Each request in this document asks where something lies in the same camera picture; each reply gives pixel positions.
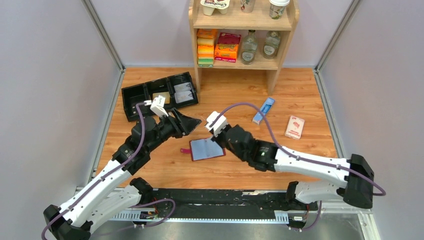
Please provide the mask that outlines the white VIP card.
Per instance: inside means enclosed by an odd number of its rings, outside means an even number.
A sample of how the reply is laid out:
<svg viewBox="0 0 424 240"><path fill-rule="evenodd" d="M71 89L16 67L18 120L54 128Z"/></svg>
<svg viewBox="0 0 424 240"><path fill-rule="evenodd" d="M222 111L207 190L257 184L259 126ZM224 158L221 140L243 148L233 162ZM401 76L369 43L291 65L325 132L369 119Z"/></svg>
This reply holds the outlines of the white VIP card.
<svg viewBox="0 0 424 240"><path fill-rule="evenodd" d="M180 84L176 84L173 86L175 93L185 92L185 91L191 91L192 85L190 82L184 82Z"/></svg>

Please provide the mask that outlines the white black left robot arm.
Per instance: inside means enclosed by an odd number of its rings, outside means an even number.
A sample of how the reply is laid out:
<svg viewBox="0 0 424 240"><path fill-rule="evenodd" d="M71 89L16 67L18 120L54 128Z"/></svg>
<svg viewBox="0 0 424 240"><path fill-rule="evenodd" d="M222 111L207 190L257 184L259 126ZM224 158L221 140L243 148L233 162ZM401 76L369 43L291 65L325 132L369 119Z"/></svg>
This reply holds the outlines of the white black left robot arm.
<svg viewBox="0 0 424 240"><path fill-rule="evenodd" d="M57 240L88 240L119 212L136 205L148 207L153 201L152 187L140 177L114 196L110 193L140 170L162 143L188 136L201 122L176 108L159 117L159 122L140 114L131 135L103 170L71 199L59 206L51 204L43 211L46 227L41 238L51 232Z"/></svg>

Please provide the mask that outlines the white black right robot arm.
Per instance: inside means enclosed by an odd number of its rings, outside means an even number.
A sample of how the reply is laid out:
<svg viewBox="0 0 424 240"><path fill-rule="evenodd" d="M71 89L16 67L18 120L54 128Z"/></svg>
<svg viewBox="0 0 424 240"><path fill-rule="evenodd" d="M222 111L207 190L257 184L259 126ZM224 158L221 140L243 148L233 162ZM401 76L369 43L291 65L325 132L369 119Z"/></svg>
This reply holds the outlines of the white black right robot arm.
<svg viewBox="0 0 424 240"><path fill-rule="evenodd" d="M343 200L361 209L373 207L374 171L361 155L331 158L278 147L274 142L255 139L239 125L226 125L221 129L209 127L208 130L214 142L255 170L317 178L315 182L296 180L289 183L285 202L291 209L326 200Z"/></svg>

